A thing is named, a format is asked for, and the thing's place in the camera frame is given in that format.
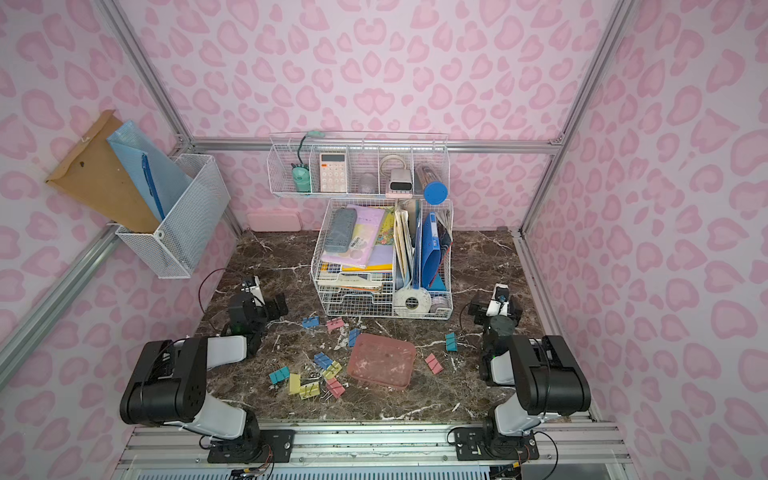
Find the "blue binder clip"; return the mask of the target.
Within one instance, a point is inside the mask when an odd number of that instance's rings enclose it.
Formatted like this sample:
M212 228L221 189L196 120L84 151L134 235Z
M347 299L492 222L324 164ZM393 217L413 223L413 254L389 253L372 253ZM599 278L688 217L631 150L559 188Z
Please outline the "blue binder clip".
M333 365L333 360L324 353L315 354L313 361L322 370L327 370Z
M361 330L360 329L353 329L353 330L351 330L349 332L348 346L350 348L353 348L356 345L357 339L358 339L360 334L361 334Z
M305 329L312 329L318 327L320 324L318 316L308 317L302 320L301 325Z

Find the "pink binder clip top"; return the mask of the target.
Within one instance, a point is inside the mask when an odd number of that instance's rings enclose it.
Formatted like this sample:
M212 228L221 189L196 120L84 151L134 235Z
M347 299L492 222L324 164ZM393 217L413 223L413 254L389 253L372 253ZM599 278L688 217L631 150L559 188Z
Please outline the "pink binder clip top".
M326 328L328 332L332 332L344 326L345 322L342 318L334 318L326 322Z

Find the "pink binder clip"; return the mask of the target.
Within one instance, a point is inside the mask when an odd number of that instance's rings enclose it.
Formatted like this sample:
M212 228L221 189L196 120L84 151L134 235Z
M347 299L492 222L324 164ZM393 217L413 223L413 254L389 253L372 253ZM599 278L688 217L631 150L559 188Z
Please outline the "pink binder clip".
M340 399L345 392L344 385L337 378L327 379L326 386L335 399Z
M328 332L332 332L344 326L345 322L342 318L334 318L326 322L326 328Z
M441 373L444 370L443 366L441 365L441 363L439 362L439 360L437 359L437 357L434 354L429 354L425 358L425 362L426 362L429 370L434 375L438 375L439 373Z

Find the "yellow green binder clip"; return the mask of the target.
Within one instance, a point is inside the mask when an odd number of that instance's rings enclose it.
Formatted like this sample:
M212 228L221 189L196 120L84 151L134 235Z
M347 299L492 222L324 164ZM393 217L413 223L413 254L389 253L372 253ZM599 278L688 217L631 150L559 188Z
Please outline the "yellow green binder clip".
M342 365L337 361L332 361L322 372L322 375L326 380L330 381L331 379L335 379L341 370Z

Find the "pink binder clip bottom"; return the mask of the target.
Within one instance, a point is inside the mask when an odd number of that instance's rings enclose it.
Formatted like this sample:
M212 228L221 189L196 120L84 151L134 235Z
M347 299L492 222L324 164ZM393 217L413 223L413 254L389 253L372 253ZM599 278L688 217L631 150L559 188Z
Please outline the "pink binder clip bottom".
M326 386L335 399L340 399L345 392L344 385L337 378L327 379Z

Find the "pink storage box tray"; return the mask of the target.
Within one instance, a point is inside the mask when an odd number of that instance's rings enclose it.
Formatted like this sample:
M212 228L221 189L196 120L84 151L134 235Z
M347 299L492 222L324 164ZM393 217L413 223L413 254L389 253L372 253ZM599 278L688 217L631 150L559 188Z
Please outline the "pink storage box tray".
M405 390L411 380L416 347L389 337L359 334L347 366L355 380Z

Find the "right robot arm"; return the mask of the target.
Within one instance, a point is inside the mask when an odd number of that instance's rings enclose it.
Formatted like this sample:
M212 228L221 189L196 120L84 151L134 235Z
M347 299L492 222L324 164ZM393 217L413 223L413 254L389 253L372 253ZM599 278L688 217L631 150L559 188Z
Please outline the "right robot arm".
M488 440L522 438L550 420L590 409L586 375L565 339L559 335L535 339L517 332L522 310L508 285L495 284L486 302L475 297L468 313L482 328L481 379L513 389L511 397L490 410Z

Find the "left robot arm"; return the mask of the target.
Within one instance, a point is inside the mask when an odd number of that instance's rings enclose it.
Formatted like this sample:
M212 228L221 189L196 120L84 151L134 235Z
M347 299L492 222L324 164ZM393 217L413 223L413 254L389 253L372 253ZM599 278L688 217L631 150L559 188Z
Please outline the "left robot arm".
M255 415L208 392L208 372L256 356L267 326L289 313L285 294L266 298L259 279L244 280L230 298L229 321L217 336L151 341L144 345L122 395L128 425L177 426L215 443L255 442Z

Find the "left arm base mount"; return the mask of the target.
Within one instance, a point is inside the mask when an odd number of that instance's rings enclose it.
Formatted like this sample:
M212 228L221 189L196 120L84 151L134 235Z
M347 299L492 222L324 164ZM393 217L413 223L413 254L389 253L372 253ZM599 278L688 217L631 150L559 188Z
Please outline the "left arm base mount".
M261 430L256 437L214 440L208 449L209 464L284 464L291 459L296 431L292 429Z

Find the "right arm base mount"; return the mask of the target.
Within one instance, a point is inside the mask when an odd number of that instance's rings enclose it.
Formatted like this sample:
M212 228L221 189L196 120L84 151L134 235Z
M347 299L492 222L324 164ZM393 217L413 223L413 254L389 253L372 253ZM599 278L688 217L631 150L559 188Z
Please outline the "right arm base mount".
M446 437L459 461L504 460L527 462L540 458L536 440L528 436L503 436L480 427L455 427Z

